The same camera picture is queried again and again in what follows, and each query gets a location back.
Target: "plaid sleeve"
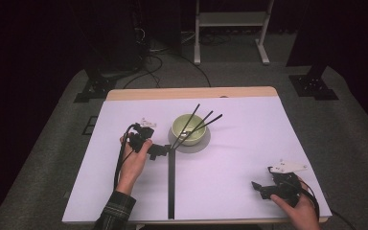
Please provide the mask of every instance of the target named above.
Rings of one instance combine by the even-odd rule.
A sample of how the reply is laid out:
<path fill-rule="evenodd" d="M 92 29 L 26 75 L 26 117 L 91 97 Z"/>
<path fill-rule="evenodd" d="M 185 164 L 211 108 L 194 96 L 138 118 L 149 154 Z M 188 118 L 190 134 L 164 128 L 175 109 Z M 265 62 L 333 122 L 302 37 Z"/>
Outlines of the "plaid sleeve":
<path fill-rule="evenodd" d="M 94 229 L 122 229 L 133 209 L 136 199 L 130 195 L 113 192 L 103 208 L 100 218 L 95 222 Z"/>

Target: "black cable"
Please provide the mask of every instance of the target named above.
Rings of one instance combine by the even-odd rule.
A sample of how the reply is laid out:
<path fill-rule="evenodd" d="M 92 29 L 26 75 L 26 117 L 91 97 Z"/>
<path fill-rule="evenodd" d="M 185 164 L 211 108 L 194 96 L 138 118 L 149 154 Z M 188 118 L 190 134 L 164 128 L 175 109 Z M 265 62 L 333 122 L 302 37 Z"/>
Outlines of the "black cable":
<path fill-rule="evenodd" d="M 224 39 L 223 37 L 215 34 L 206 34 L 200 38 L 199 43 L 204 46 L 219 46 L 232 40 L 230 34 L 227 34 L 227 36 L 228 38 Z"/>
<path fill-rule="evenodd" d="M 122 162 L 122 165 L 124 165 L 125 161 L 130 157 L 130 155 L 134 152 L 134 149 L 125 157 L 124 161 Z"/>
<path fill-rule="evenodd" d="M 141 71 L 141 68 L 137 68 L 137 69 L 134 69 L 134 70 L 131 70 L 131 71 L 127 71 L 127 73 L 125 73 L 125 74 L 118 74 L 116 76 L 103 77 L 103 78 L 106 79 L 106 80 L 109 80 L 109 81 L 117 81 L 119 79 L 132 76 L 132 75 L 138 73 L 139 71 Z"/>
<path fill-rule="evenodd" d="M 312 188 L 304 181 L 300 180 L 301 183 L 304 183 L 311 191 L 312 195 L 315 197 L 315 194 L 312 190 Z M 346 224 L 348 224 L 352 229 L 356 230 L 355 227 L 353 226 L 353 224 L 351 222 L 349 222 L 347 219 L 345 219 L 342 215 L 340 215 L 338 212 L 336 212 L 335 210 L 333 209 L 330 209 L 331 212 L 336 215 L 337 217 L 341 218 Z"/>
<path fill-rule="evenodd" d="M 190 34 L 188 37 L 181 37 L 181 45 L 184 46 L 186 45 L 187 42 L 194 40 L 194 38 L 196 37 L 196 33 L 195 32 L 182 32 L 181 35 L 183 36 L 184 34 Z"/>
<path fill-rule="evenodd" d="M 124 164 L 124 152 L 125 152 L 125 146 L 127 145 L 127 138 L 129 136 L 129 131 L 131 128 L 133 128 L 134 125 L 130 125 L 125 134 L 124 139 L 121 143 L 121 149 L 119 150 L 119 157 L 118 157 L 118 163 L 116 164 L 116 170 L 115 170 L 115 177 L 113 178 L 113 189 L 116 189 L 116 186 L 118 186 L 119 183 L 119 172 L 121 171 L 122 165 Z"/>
<path fill-rule="evenodd" d="M 304 182 L 304 181 L 301 181 L 301 180 L 298 180 L 299 182 L 303 182 L 305 185 L 307 185 L 307 187 L 309 187 L 310 188 L 310 190 L 312 191 L 312 189 L 311 189 L 311 187 L 306 183 L 306 182 Z M 315 214 L 316 214 L 316 218 L 319 220 L 319 204 L 318 204 L 318 201 L 316 200 L 316 198 L 315 198 L 315 194 L 314 193 L 312 193 L 312 194 L 310 194 L 307 190 L 305 190 L 305 189 L 303 189 L 303 188 L 298 188 L 298 187 L 296 187 L 295 185 L 293 185 L 293 184 L 291 184 L 291 183 L 289 183 L 289 182 L 287 182 L 287 181 L 285 181 L 285 180 L 282 180 L 282 182 L 283 183 L 285 183 L 285 184 L 288 184 L 289 186 L 291 186 L 291 187 L 293 187 L 294 189 L 297 189 L 301 194 L 303 194 L 303 195 L 305 195 L 305 196 L 307 196 L 309 199 L 310 199 L 310 201 L 312 202 L 312 204 L 313 204 L 313 208 L 314 208 L 314 210 L 315 210 Z"/>
<path fill-rule="evenodd" d="M 153 58 L 158 58 L 158 60 L 160 61 L 160 66 L 158 68 L 158 69 L 160 69 L 161 66 L 163 65 L 163 60 L 160 57 L 153 57 Z M 160 84 L 159 84 L 160 83 L 160 78 L 155 76 L 153 74 L 153 72 L 149 71 L 149 69 L 146 66 L 145 66 L 145 70 L 153 77 L 154 81 L 156 82 L 156 88 L 160 88 Z"/>
<path fill-rule="evenodd" d="M 191 34 L 189 37 L 186 37 L 186 38 L 181 38 L 181 45 L 185 45 L 187 42 L 189 42 L 190 40 L 193 40 L 193 38 L 196 36 L 196 33 L 194 32 L 189 32 L 189 33 L 185 33 L 185 34 Z M 165 51 L 168 51 L 170 49 L 175 49 L 175 46 L 173 47 L 164 47 L 164 48 L 161 48 L 161 49 L 158 49 L 158 50 L 155 50 L 154 47 L 155 47 L 155 42 L 150 42 L 153 44 L 153 47 L 149 50 L 149 52 L 153 55 L 156 55 L 157 53 L 160 53 L 160 52 L 165 52 Z"/>
<path fill-rule="evenodd" d="M 156 47 L 156 43 L 154 42 L 154 40 L 152 40 L 150 42 L 150 49 L 149 49 L 150 54 L 156 54 L 158 52 L 164 52 L 164 51 L 170 50 L 170 47 L 165 47 L 165 48 L 161 48 L 161 49 L 158 49 L 158 50 L 155 50 L 154 49 L 155 47 Z"/>
<path fill-rule="evenodd" d="M 342 217 L 342 215 L 340 215 L 338 212 L 331 209 L 331 213 L 333 213 L 337 217 L 341 218 L 346 224 L 348 224 L 351 227 L 351 229 L 356 230 L 356 228 L 353 226 L 353 224 L 351 222 L 349 222 L 347 219 L 345 219 L 344 217 Z"/>
<path fill-rule="evenodd" d="M 195 65 L 192 61 L 190 61 L 190 60 L 188 60 L 187 58 L 185 58 L 185 57 L 183 57 L 183 56 L 181 56 L 180 54 L 175 54 L 175 53 L 166 53 L 166 54 L 157 54 L 157 55 L 174 55 L 174 56 L 179 56 L 180 58 L 183 58 L 183 59 L 185 59 L 185 60 L 187 60 L 188 62 L 190 62 L 196 69 L 198 69 L 199 70 L 199 72 L 201 72 L 202 73 L 202 75 L 205 77 L 205 79 L 207 80 L 207 82 L 208 82 L 208 87 L 212 87 L 211 86 L 211 83 L 210 83 L 210 81 L 209 81 L 209 79 L 208 79 L 208 76 L 205 74 L 205 72 L 201 69 L 201 68 L 199 68 L 197 65 Z"/>
<path fill-rule="evenodd" d="M 159 70 L 159 69 L 163 66 L 163 60 L 162 60 L 160 57 L 155 57 L 155 56 L 151 56 L 151 57 L 152 57 L 152 58 L 157 58 L 158 60 L 160 60 L 160 65 L 159 65 L 155 70 L 149 71 L 149 72 L 147 72 L 147 73 L 145 73 L 145 74 L 139 75 L 139 76 L 137 76 L 137 77 L 133 78 L 132 80 L 130 80 L 128 83 L 126 83 L 126 84 L 125 84 L 124 89 L 126 89 L 126 88 L 127 88 L 127 86 L 128 86 L 129 84 L 131 84 L 132 82 L 134 82 L 134 81 L 136 81 L 136 80 L 138 80 L 138 79 L 140 79 L 140 78 L 142 78 L 142 77 L 144 77 L 144 76 L 146 76 L 146 75 L 149 75 L 150 73 L 154 73 L 154 72 L 156 72 L 157 70 Z"/>

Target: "human hand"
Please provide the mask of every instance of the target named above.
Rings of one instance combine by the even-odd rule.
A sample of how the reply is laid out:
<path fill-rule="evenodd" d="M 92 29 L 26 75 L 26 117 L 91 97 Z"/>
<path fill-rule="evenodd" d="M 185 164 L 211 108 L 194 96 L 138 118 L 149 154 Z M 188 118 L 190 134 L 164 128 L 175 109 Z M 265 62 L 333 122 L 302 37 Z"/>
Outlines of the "human hand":
<path fill-rule="evenodd" d="M 307 184 L 301 183 L 303 189 L 307 190 Z M 295 207 L 289 206 L 283 199 L 277 195 L 271 195 L 271 200 L 276 203 L 291 219 L 291 224 L 297 230 L 318 230 L 320 229 L 318 219 L 315 214 L 314 205 L 311 200 L 303 194 L 300 194 Z"/>
<path fill-rule="evenodd" d="M 136 182 L 137 177 L 142 173 L 146 163 L 146 156 L 149 148 L 153 142 L 148 139 L 143 144 L 139 152 L 135 152 L 129 143 L 125 145 L 124 163 L 121 168 L 119 183 L 116 186 L 116 191 L 130 195 L 133 189 L 133 185 Z"/>

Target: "dark background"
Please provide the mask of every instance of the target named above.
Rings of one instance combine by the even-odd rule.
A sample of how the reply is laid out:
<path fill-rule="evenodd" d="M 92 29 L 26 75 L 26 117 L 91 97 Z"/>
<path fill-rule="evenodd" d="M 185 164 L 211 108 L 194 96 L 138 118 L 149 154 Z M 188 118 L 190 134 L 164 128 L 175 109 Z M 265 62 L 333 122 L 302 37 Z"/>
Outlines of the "dark background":
<path fill-rule="evenodd" d="M 160 9 L 166 1 L 169 7 Z M 194 29 L 195 0 L 147 2 L 141 13 L 152 36 L 176 47 L 179 31 Z M 70 79 L 87 65 L 112 60 L 89 4 L 86 0 L 0 1 L 0 204 Z M 264 9 L 265 4 L 202 0 L 201 8 L 252 11 Z M 154 25 L 166 21 L 171 24 L 164 27 L 171 32 L 162 34 Z M 269 31 L 297 30 L 287 65 L 324 61 L 344 77 L 368 113 L 368 1 L 276 1 Z M 123 53 L 137 56 L 137 47 L 126 48 Z"/>

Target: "white shelf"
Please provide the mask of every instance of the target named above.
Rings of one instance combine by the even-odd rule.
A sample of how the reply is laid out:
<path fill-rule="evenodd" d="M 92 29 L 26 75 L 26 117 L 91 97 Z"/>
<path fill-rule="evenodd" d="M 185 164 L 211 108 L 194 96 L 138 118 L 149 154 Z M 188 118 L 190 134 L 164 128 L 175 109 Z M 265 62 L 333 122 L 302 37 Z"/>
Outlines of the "white shelf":
<path fill-rule="evenodd" d="M 256 12 L 201 12 L 199 27 L 263 26 L 265 11 Z"/>

